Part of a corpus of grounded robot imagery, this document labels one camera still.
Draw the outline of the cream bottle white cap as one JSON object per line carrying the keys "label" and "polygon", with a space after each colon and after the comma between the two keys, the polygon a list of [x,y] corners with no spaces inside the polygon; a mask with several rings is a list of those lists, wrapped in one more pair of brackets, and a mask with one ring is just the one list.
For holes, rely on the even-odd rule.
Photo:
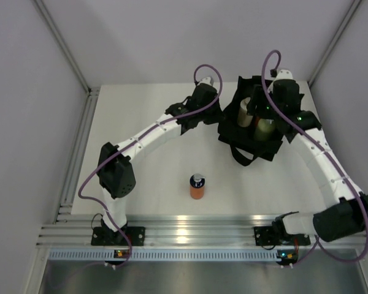
{"label": "cream bottle white cap", "polygon": [[240,127],[248,127],[253,119],[252,115],[247,113],[247,106],[251,98],[247,97],[240,102],[239,111],[237,115],[237,124]]}

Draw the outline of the black canvas bag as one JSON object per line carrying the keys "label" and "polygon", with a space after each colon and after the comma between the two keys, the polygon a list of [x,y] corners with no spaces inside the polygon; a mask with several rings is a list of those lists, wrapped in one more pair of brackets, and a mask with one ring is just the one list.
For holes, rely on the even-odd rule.
{"label": "black canvas bag", "polygon": [[[266,80],[266,86],[271,87],[270,85],[274,81]],[[238,126],[237,115],[240,102],[251,96],[256,85],[262,87],[260,76],[253,76],[252,78],[239,77],[232,101],[223,110],[223,120],[218,124],[218,140],[230,146],[233,158],[244,167],[250,165],[257,158],[271,162],[282,145],[282,138],[286,137],[288,141],[292,141],[298,134],[297,130],[273,109],[266,98],[264,90],[256,113],[248,113],[253,117],[251,124],[248,127]],[[299,114],[285,116],[296,123]],[[254,139],[255,128],[260,119],[273,119],[276,124],[276,128],[268,141],[256,141]]]}

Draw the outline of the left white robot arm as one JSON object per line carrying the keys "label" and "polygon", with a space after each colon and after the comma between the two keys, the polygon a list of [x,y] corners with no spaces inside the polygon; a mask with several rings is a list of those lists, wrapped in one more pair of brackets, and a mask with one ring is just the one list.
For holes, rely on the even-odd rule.
{"label": "left white robot arm", "polygon": [[97,241],[104,245],[118,245],[126,238],[126,196],[134,189],[136,179],[133,166],[151,152],[194,129],[202,122],[206,125],[217,123],[222,117],[218,92],[210,77],[196,83],[192,95],[183,102],[172,104],[148,129],[123,142],[123,146],[110,142],[102,146],[98,164],[102,164],[118,151],[98,172],[107,207],[97,228]]}

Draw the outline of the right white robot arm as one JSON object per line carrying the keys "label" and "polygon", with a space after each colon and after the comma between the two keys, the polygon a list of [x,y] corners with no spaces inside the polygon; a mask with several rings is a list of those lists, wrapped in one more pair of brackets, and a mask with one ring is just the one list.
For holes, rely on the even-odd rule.
{"label": "right white robot arm", "polygon": [[301,156],[326,206],[319,212],[281,216],[273,236],[279,243],[288,243],[298,234],[331,242],[359,232],[368,233],[368,194],[343,169],[316,115],[302,110],[302,98],[293,78],[277,77],[262,81],[250,101],[250,110],[261,119],[271,119]]}

